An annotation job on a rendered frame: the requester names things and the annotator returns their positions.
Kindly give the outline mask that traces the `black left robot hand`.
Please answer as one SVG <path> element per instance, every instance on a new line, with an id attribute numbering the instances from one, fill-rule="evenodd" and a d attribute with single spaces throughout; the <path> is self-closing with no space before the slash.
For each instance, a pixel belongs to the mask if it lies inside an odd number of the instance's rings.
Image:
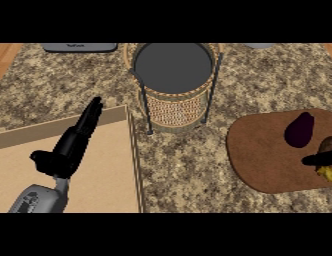
<path id="1" fill-rule="evenodd" d="M 35 162 L 37 170 L 49 176 L 66 179 L 77 172 L 97 127 L 102 108 L 102 98 L 94 97 L 77 124 L 66 129 L 53 151 L 35 150 L 31 153 L 29 158 Z"/>

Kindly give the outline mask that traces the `brown sweet potato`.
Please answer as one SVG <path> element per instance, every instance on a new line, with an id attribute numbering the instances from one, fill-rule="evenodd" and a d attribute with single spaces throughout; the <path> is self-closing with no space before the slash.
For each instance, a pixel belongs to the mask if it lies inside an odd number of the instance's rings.
<path id="1" fill-rule="evenodd" d="M 326 137 L 320 143 L 319 153 L 325 153 L 332 151 L 332 136 Z M 317 166 L 316 172 L 319 176 L 323 176 L 325 179 L 332 182 L 332 165 L 329 166 Z"/>

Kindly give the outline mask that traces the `brown oval cutting board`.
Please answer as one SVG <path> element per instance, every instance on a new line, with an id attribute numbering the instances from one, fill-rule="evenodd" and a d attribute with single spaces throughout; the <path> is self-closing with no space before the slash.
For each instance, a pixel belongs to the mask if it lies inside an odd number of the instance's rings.
<path id="1" fill-rule="evenodd" d="M 292 147 L 283 133 L 303 112 L 314 116 L 313 138 L 304 148 Z M 323 139 L 332 136 L 332 112 L 304 109 L 240 117 L 227 133 L 227 152 L 233 170 L 245 184 L 263 193 L 283 193 L 332 187 L 314 166 L 301 159 L 316 154 Z"/>

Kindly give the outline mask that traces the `tiered wicker basket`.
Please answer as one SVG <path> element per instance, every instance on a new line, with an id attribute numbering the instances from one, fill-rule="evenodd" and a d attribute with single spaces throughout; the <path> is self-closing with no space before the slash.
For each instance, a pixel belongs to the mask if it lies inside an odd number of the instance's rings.
<path id="1" fill-rule="evenodd" d="M 207 122 L 223 56 L 221 43 L 124 44 L 147 134 L 178 133 Z"/>

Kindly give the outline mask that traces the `open pale wooden drawer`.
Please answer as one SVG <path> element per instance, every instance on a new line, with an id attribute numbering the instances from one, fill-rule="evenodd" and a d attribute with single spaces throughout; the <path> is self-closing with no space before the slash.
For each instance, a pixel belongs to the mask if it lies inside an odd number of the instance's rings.
<path id="1" fill-rule="evenodd" d="M 0 133 L 0 213 L 140 213 L 142 180 L 128 108 Z"/>

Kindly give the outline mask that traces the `dark purple eggplant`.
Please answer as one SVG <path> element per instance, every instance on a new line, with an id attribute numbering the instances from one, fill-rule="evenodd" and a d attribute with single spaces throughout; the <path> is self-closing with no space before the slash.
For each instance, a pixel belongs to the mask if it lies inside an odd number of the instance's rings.
<path id="1" fill-rule="evenodd" d="M 291 122 L 285 130 L 285 141 L 295 147 L 303 148 L 308 145 L 314 130 L 314 116 L 303 112 L 298 118 Z"/>

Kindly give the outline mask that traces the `flat grey appliance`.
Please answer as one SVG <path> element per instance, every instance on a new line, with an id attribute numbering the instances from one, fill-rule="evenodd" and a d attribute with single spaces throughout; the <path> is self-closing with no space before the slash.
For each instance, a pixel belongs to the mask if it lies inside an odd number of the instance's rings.
<path id="1" fill-rule="evenodd" d="M 53 53 L 102 53 L 118 48 L 116 43 L 43 43 L 44 50 Z"/>

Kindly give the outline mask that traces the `pale grey round object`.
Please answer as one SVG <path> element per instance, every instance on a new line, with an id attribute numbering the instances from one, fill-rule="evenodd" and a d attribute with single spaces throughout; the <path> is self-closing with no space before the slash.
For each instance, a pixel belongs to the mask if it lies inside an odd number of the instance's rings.
<path id="1" fill-rule="evenodd" d="M 245 46 L 248 46 L 252 49 L 266 49 L 274 46 L 274 43 L 245 43 Z"/>

